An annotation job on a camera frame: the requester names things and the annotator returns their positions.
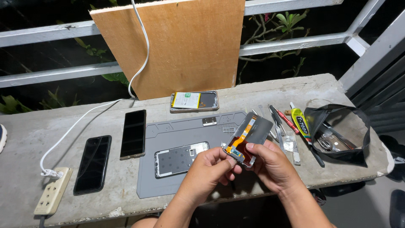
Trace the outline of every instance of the black pouch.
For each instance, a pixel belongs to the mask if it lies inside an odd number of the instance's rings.
[[[365,113],[355,107],[329,104],[320,108],[306,108],[304,116],[311,134],[312,147],[317,152],[339,161],[367,167],[364,150],[370,144],[370,120]],[[331,143],[332,149],[326,150],[325,146],[321,146],[324,140]]]

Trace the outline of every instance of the hand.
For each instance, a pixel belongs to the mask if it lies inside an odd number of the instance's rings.
[[[276,194],[287,193],[296,184],[302,184],[301,178],[278,145],[266,140],[264,145],[247,143],[246,149],[259,155],[248,171],[254,171],[260,180]]]
[[[214,190],[218,182],[228,184],[233,181],[242,168],[226,154],[222,147],[215,147],[198,153],[176,193],[184,201],[197,207]]]

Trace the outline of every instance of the glue tube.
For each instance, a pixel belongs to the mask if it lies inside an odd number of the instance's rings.
[[[303,112],[294,106],[292,102],[290,102],[291,106],[291,118],[292,121],[295,123],[295,126],[298,127],[298,130],[304,136],[304,139],[308,142],[309,145],[312,145],[311,135],[309,134],[308,124],[305,120]]]

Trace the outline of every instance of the power strip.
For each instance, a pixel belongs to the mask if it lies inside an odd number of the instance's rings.
[[[63,176],[60,179],[51,179],[48,182],[34,210],[34,215],[53,215],[59,206],[60,199],[65,192],[73,169],[63,167],[55,168],[55,171],[63,172]]]

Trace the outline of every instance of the sneaker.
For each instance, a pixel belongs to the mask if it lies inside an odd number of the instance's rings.
[[[7,141],[7,130],[3,126],[3,124],[0,123],[0,153],[3,151],[3,148],[6,146],[6,141]]]

